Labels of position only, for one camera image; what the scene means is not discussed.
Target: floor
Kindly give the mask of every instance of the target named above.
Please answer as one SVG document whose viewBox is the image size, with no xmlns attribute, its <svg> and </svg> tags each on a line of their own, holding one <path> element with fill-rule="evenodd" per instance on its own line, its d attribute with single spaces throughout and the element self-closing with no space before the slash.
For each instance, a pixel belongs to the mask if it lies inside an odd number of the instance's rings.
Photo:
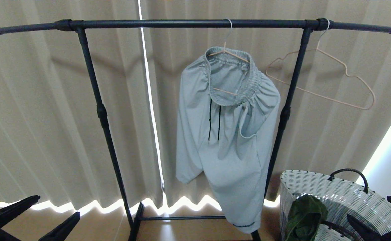
<svg viewBox="0 0 391 241">
<path fill-rule="evenodd" d="M 264 207 L 259 234 L 263 241 L 275 241 L 279 236 L 279 207 Z M 39 211 L 29 209 L 3 229 L 22 241 L 38 240 L 73 212 L 58 213 L 48 208 Z M 173 215 L 220 215 L 214 207 L 207 205 L 198 212 L 181 207 Z M 156 216 L 150 207 L 145 216 Z M 130 228 L 122 209 L 102 214 L 92 209 L 83 215 L 69 234 L 67 241 L 128 240 Z M 158 241 L 230 241 L 251 240 L 251 236 L 237 230 L 226 220 L 175 220 L 142 221 L 137 240 Z"/>
</svg>

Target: green cloth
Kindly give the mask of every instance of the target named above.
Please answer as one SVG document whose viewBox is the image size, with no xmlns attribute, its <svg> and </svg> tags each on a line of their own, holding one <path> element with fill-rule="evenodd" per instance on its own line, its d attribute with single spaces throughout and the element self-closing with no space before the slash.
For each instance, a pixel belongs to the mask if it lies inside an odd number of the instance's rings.
<svg viewBox="0 0 391 241">
<path fill-rule="evenodd" d="M 317 198 L 304 195 L 290 207 L 285 229 L 285 241 L 313 241 L 322 221 L 326 220 L 328 209 Z"/>
</svg>

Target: clothing rack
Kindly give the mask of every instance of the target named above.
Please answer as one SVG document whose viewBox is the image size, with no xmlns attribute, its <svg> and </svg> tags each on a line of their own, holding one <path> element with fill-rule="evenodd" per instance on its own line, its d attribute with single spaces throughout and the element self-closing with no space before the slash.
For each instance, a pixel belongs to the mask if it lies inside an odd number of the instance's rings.
<svg viewBox="0 0 391 241">
<path fill-rule="evenodd" d="M 295 92 L 296 83 L 298 81 L 299 73 L 301 71 L 302 61 L 307 49 L 310 35 L 313 31 L 324 31 L 328 28 L 328 20 L 325 18 L 317 20 L 231 20 L 234 28 L 299 28 L 303 29 L 301 37 L 301 46 L 299 47 L 298 57 L 296 59 L 295 68 L 292 75 L 292 81 L 287 94 L 286 102 L 280 114 L 280 122 L 278 125 L 278 132 L 276 135 L 274 147 L 272 150 L 270 163 L 268 167 L 268 175 L 266 180 L 264 196 L 267 192 L 267 187 L 274 168 L 275 160 L 277 158 L 278 150 L 286 128 L 287 120 L 290 117 L 290 104 L 292 102 L 293 94 Z M 329 21 L 328 29 L 345 29 L 368 32 L 385 32 L 391 34 L 391 26 L 377 26 L 366 25 L 358 23 L 340 23 Z M 90 76 L 91 85 L 93 87 L 94 97 L 97 104 L 97 115 L 100 119 L 103 131 L 105 133 L 106 142 L 108 144 L 109 153 L 111 155 L 112 164 L 116 179 L 118 181 L 119 190 L 124 201 L 125 212 L 127 214 L 128 223 L 130 224 L 131 232 L 128 238 L 129 241 L 135 241 L 139 231 L 141 221 L 151 220 L 182 220 L 182 219 L 223 219 L 222 215 L 210 216 L 179 216 L 179 217 L 144 217 L 144 205 L 141 202 L 137 210 L 136 216 L 133 219 L 130 213 L 130 208 L 125 194 L 124 183 L 122 181 L 121 172 L 119 170 L 118 160 L 116 158 L 114 143 L 109 129 L 108 114 L 103 105 L 102 98 L 97 84 L 96 74 L 94 73 L 93 61 L 90 56 L 90 49 L 88 47 L 87 36 L 85 29 L 95 28 L 229 28 L 229 20 L 70 20 L 64 19 L 54 23 L 30 24 L 22 26 L 0 27 L 0 35 L 13 32 L 32 32 L 42 30 L 60 30 L 60 31 L 74 31 L 78 34 L 79 42 L 81 43 L 82 52 L 84 54 L 85 64 L 87 65 L 88 75 Z M 252 232 L 253 240 L 260 241 L 258 231 Z"/>
</svg>

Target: curtain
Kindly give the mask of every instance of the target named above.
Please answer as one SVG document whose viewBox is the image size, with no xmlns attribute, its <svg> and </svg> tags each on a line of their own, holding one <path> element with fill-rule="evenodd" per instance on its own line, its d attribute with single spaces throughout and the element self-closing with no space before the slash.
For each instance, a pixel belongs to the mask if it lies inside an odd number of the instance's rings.
<svg viewBox="0 0 391 241">
<path fill-rule="evenodd" d="M 142 1 L 145 19 L 317 19 L 391 26 L 391 3 L 386 1 Z M 200 175 L 188 185 L 175 178 L 176 111 L 180 73 L 211 46 L 223 46 L 229 29 L 149 29 L 146 41 L 155 115 L 159 117 L 161 162 L 169 204 L 186 196 L 194 203 L 211 195 Z M 227 47 L 250 53 L 259 70 L 275 58 L 297 51 L 301 29 L 233 29 Z M 320 32 L 308 48 L 316 47 Z M 292 113 L 269 185 L 268 198 L 277 195 L 279 175 L 286 169 L 331 173 L 340 168 L 363 170 L 391 124 L 391 35 L 331 30 L 321 49 L 347 63 L 350 74 L 362 76 L 373 88 L 377 103 L 361 111 L 296 90 Z M 278 62 L 270 74 L 290 82 L 296 55 Z M 273 81 L 284 105 L 288 86 Z M 321 54 L 307 52 L 298 87 L 324 96 L 367 106 L 372 98 L 343 67 Z M 343 175 L 355 180 L 357 177 Z"/>
<path fill-rule="evenodd" d="M 0 1 L 0 26 L 137 19 L 137 1 Z M 162 205 L 139 29 L 87 38 L 130 205 Z M 78 209 L 121 198 L 78 37 L 56 30 L 0 36 L 0 201 L 40 195 Z"/>
<path fill-rule="evenodd" d="M 391 26 L 388 1 L 148 1 L 143 19 L 317 19 Z M 139 19 L 137 0 L 0 1 L 0 26 L 73 20 Z M 180 74 L 211 46 L 223 46 L 229 29 L 88 29 L 87 37 L 130 205 L 150 198 L 162 205 L 158 159 L 168 205 L 182 196 L 198 203 L 211 191 L 205 176 L 181 184 L 175 176 Z M 227 47 L 250 53 L 265 71 L 275 58 L 299 47 L 301 29 L 233 29 Z M 308 48 L 316 46 L 312 34 Z M 269 199 L 286 169 L 330 173 L 362 170 L 391 124 L 391 35 L 331 30 L 321 49 L 347 63 L 377 97 L 360 111 L 296 90 L 279 150 Z M 290 81 L 296 55 L 269 72 Z M 156 152 L 147 78 L 159 141 Z M 288 87 L 273 81 L 284 105 Z M 368 105 L 363 85 L 341 65 L 307 52 L 298 87 Z M 356 176 L 343 175 L 352 180 Z M 76 34 L 60 31 L 0 36 L 0 201 L 41 195 L 79 208 L 120 199 Z"/>
</svg>

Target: white wicker basket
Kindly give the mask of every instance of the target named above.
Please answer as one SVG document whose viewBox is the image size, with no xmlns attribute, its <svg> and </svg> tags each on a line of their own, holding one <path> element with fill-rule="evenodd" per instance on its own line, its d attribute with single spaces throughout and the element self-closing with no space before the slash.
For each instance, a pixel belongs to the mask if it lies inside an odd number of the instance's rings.
<svg viewBox="0 0 391 241">
<path fill-rule="evenodd" d="M 327 221 L 337 224 L 349 232 L 357 233 L 347 222 L 347 215 L 353 215 L 362 223 L 381 235 L 391 232 L 391 203 L 368 189 L 365 177 L 362 178 L 365 186 L 347 180 L 336 179 L 334 175 L 341 171 L 355 171 L 342 169 L 330 176 L 310 172 L 288 170 L 281 174 L 280 209 L 281 209 L 281 236 L 285 237 L 287 214 L 296 199 L 308 194 L 318 198 L 328 209 Z M 316 235 L 318 241 L 348 241 L 351 240 L 328 226 L 321 225 Z"/>
</svg>

